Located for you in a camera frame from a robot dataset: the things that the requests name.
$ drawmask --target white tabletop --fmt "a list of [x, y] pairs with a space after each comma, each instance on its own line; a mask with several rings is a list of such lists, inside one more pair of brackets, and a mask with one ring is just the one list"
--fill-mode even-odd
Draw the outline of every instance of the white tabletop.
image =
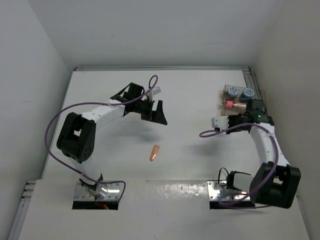
[[[245, 87], [240, 70], [76, 71], [63, 107], [106, 102], [129, 82], [147, 87], [157, 74], [168, 125], [130, 113], [96, 134], [93, 157], [106, 180], [127, 180], [118, 211], [71, 210], [77, 174], [48, 158], [37, 182], [20, 240], [29, 239], [308, 239], [295, 199], [290, 209], [209, 210], [206, 180], [221, 167], [255, 174], [259, 158], [247, 132], [199, 138], [221, 114], [225, 84]], [[81, 106], [81, 113], [93, 106]], [[52, 152], [69, 162], [56, 142]], [[149, 161], [151, 150], [160, 150]]]

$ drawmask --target robotic arm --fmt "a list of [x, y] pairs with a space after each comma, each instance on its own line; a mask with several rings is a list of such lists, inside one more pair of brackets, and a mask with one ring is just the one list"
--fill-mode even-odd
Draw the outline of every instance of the robotic arm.
[[[263, 185], [256, 193], [250, 195], [250, 200], [253, 203], [275, 206], [280, 208], [290, 208], [294, 200], [299, 181], [301, 178], [300, 170], [296, 167], [290, 166], [289, 162], [282, 154], [277, 138], [275, 136], [274, 121], [270, 116], [267, 116], [263, 111], [264, 103], [261, 100], [252, 99], [247, 102], [246, 111], [244, 114], [219, 116], [212, 119], [212, 127], [217, 131], [226, 130], [233, 126], [244, 123], [255, 123], [266, 128], [273, 136], [278, 147], [279, 158], [276, 170], [271, 178]], [[248, 131], [255, 142], [255, 146], [259, 155], [261, 167], [254, 176], [249, 185], [249, 191], [255, 189], [266, 175], [270, 172], [275, 161], [275, 149], [265, 131], [262, 131], [256, 126], [243, 126], [230, 131], [233, 132]], [[239, 172], [232, 171], [226, 180], [226, 188], [230, 190], [242, 190], [243, 187], [236, 187], [241, 185]]]
[[[130, 83], [119, 93], [112, 96], [109, 103], [128, 102], [141, 96], [144, 91], [142, 86]], [[102, 181], [103, 175], [95, 167], [92, 157], [96, 131], [131, 112], [140, 114], [142, 120], [167, 125], [161, 100], [158, 101], [156, 110], [152, 110], [154, 104], [154, 101], [152, 101], [153, 93], [156, 94], [157, 92], [151, 91], [151, 94], [147, 95], [147, 99], [140, 99], [126, 105], [103, 105], [81, 114], [69, 113], [58, 137], [57, 148], [72, 161], [77, 170], [96, 181]], [[108, 193], [101, 184], [97, 184], [84, 176], [81, 176], [80, 181], [98, 199], [103, 199]]]

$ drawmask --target purple wire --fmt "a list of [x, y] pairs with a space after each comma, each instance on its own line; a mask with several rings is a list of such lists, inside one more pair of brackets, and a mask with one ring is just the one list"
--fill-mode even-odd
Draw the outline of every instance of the purple wire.
[[[263, 131], [265, 131], [267, 134], [270, 134], [270, 139], [271, 139], [271, 142], [273, 144], [273, 147], [274, 147], [274, 150], [275, 150], [275, 158], [274, 158], [274, 163], [273, 163], [273, 166], [271, 168], [271, 170], [268, 172], [268, 174], [265, 176], [265, 178], [258, 184], [258, 186], [256, 186], [252, 191], [248, 192], [246, 195], [244, 195], [243, 198], [239, 199], [239, 200], [234, 200], [232, 202], [222, 202], [220, 199], [219, 199], [219, 203], [223, 206], [223, 207], [229, 207], [229, 208], [232, 208], [232, 209], [240, 209], [240, 208], [235, 208], [235, 207], [232, 207], [240, 202], [242, 202], [245, 198], [247, 197], [250, 197], [252, 196], [253, 194], [257, 193], [266, 183], [267, 181], [271, 178], [271, 176], [274, 174], [274, 172], [276, 171], [276, 167], [277, 167], [277, 164], [278, 164], [278, 161], [279, 161], [279, 150], [278, 150], [278, 146], [277, 146], [277, 143], [274, 139], [274, 137], [271, 135], [271, 133], [269, 132], [268, 129], [266, 129], [265, 127], [259, 125], [259, 124], [256, 124], [256, 123], [241, 123], [241, 124], [238, 124], [238, 125], [235, 125], [235, 126], [232, 126], [232, 127], [229, 127], [225, 130], [222, 130], [222, 131], [219, 131], [219, 132], [216, 132], [215, 130], [207, 130], [207, 131], [203, 131], [199, 134], [199, 136], [201, 138], [209, 138], [209, 137], [214, 137], [216, 135], [219, 135], [219, 134], [222, 134], [222, 133], [225, 133], [225, 132], [228, 132], [230, 130], [233, 130], [233, 129], [237, 129], [237, 128], [241, 128], [241, 127], [245, 127], [245, 126], [255, 126], [259, 129], [262, 129]], [[266, 208], [266, 207], [269, 207], [269, 206], [258, 206], [258, 207], [249, 207], [249, 208]]]
[[[155, 78], [154, 84], [152, 86], [150, 86], [152, 79]], [[54, 123], [54, 121], [60, 116], [60, 114], [62, 114], [64, 111], [77, 107], [77, 106], [82, 106], [82, 105], [101, 105], [101, 106], [121, 106], [121, 105], [128, 105], [128, 104], [132, 104], [140, 99], [142, 99], [144, 96], [146, 96], [148, 93], [151, 92], [151, 90], [156, 86], [158, 82], [158, 76], [157, 75], [153, 75], [150, 80], [149, 80], [149, 89], [147, 91], [145, 91], [143, 94], [141, 94], [140, 96], [130, 100], [130, 101], [126, 101], [126, 102], [121, 102], [121, 103], [105, 103], [105, 102], [95, 102], [95, 101], [89, 101], [89, 102], [80, 102], [80, 103], [76, 103], [70, 106], [67, 106], [65, 108], [63, 108], [61, 111], [59, 111], [49, 122], [48, 126], [46, 127], [45, 130], [45, 134], [44, 134], [44, 145], [46, 150], [48, 151], [49, 155], [51, 157], [53, 157], [55, 160], [57, 160], [59, 163], [61, 163], [62, 165], [66, 166], [67, 168], [71, 169], [72, 171], [82, 175], [83, 177], [85, 177], [86, 179], [96, 183], [96, 184], [116, 184], [116, 183], [122, 183], [123, 184], [123, 190], [122, 193], [119, 197], [118, 202], [120, 202], [120, 200], [122, 199], [124, 193], [125, 193], [125, 189], [126, 189], [126, 182], [122, 181], [122, 180], [117, 180], [117, 181], [98, 181], [95, 180], [91, 177], [89, 177], [88, 175], [85, 175], [83, 172], [79, 171], [78, 169], [70, 166], [69, 164], [65, 163], [64, 161], [60, 160], [58, 157], [56, 157], [50, 150], [50, 146], [48, 143], [48, 133], [50, 130], [50, 127], [52, 126], [52, 124]]]

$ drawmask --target purple cable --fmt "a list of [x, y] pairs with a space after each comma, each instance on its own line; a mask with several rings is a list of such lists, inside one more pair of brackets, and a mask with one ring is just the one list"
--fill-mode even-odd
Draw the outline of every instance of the purple cable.
[[[245, 126], [255, 126], [259, 129], [262, 129], [263, 131], [265, 131], [267, 134], [270, 134], [270, 139], [271, 139], [271, 142], [273, 144], [273, 147], [274, 147], [274, 150], [275, 150], [275, 158], [274, 158], [274, 163], [273, 163], [273, 166], [271, 168], [271, 170], [268, 172], [268, 174], [265, 176], [265, 178], [258, 184], [258, 186], [256, 186], [252, 191], [248, 192], [246, 195], [244, 195], [243, 198], [239, 199], [239, 200], [234, 200], [232, 202], [222, 202], [220, 199], [219, 199], [219, 203], [223, 206], [223, 207], [227, 207], [227, 208], [231, 208], [231, 209], [240, 209], [240, 208], [236, 208], [236, 207], [232, 207], [240, 202], [242, 202], [245, 198], [247, 197], [250, 197], [251, 195], [255, 194], [257, 191], [259, 191], [266, 183], [267, 181], [271, 178], [271, 176], [274, 174], [274, 172], [276, 171], [276, 167], [277, 167], [277, 164], [278, 164], [278, 160], [279, 160], [279, 150], [278, 150], [278, 146], [277, 146], [277, 143], [274, 139], [274, 137], [271, 135], [271, 133], [269, 132], [268, 129], [266, 129], [265, 127], [259, 125], [259, 124], [256, 124], [256, 123], [241, 123], [241, 124], [238, 124], [238, 125], [235, 125], [235, 126], [232, 126], [232, 127], [229, 127], [225, 130], [222, 130], [222, 131], [219, 131], [219, 132], [216, 132], [215, 130], [207, 130], [207, 131], [203, 131], [199, 134], [199, 136], [201, 138], [209, 138], [209, 137], [214, 137], [216, 135], [219, 135], [219, 134], [222, 134], [222, 133], [225, 133], [225, 132], [228, 132], [230, 130], [233, 130], [233, 129], [237, 129], [237, 128], [241, 128], [241, 127], [245, 127]], [[269, 207], [269, 206], [258, 206], [258, 207], [249, 207], [249, 208], [253, 208], [253, 209], [256, 209], [256, 208], [266, 208], [266, 207]]]
[[[152, 86], [150, 86], [152, 79], [155, 78], [154, 84]], [[49, 133], [49, 129], [52, 126], [52, 124], [54, 123], [54, 121], [60, 116], [60, 114], [62, 114], [64, 111], [77, 107], [77, 106], [82, 106], [82, 105], [101, 105], [101, 106], [121, 106], [121, 105], [127, 105], [127, 104], [132, 104], [140, 99], [142, 99], [144, 96], [146, 96], [148, 93], [151, 92], [151, 90], [156, 86], [158, 82], [158, 76], [157, 75], [153, 75], [150, 80], [149, 80], [149, 89], [147, 91], [145, 91], [143, 94], [141, 94], [140, 96], [130, 100], [130, 101], [126, 101], [126, 102], [121, 102], [121, 103], [105, 103], [105, 102], [94, 102], [94, 101], [89, 101], [89, 102], [80, 102], [80, 103], [76, 103], [70, 106], [67, 106], [65, 108], [63, 108], [61, 111], [59, 111], [49, 122], [48, 126], [46, 127], [45, 130], [45, 134], [44, 134], [44, 145], [46, 150], [48, 151], [49, 155], [51, 157], [53, 157], [55, 160], [57, 160], [59, 163], [61, 163], [62, 165], [66, 166], [67, 168], [71, 169], [72, 171], [82, 175], [83, 177], [85, 177], [86, 179], [96, 183], [96, 184], [116, 184], [116, 183], [122, 183], [123, 184], [123, 190], [122, 193], [119, 197], [118, 202], [120, 202], [120, 200], [122, 199], [124, 193], [125, 193], [125, 189], [126, 189], [126, 182], [122, 181], [122, 180], [117, 180], [117, 181], [98, 181], [95, 180], [87, 175], [85, 175], [83, 172], [79, 171], [78, 169], [70, 166], [69, 164], [63, 162], [62, 160], [60, 160], [59, 158], [57, 158], [50, 150], [50, 146], [48, 144], [48, 133]]]

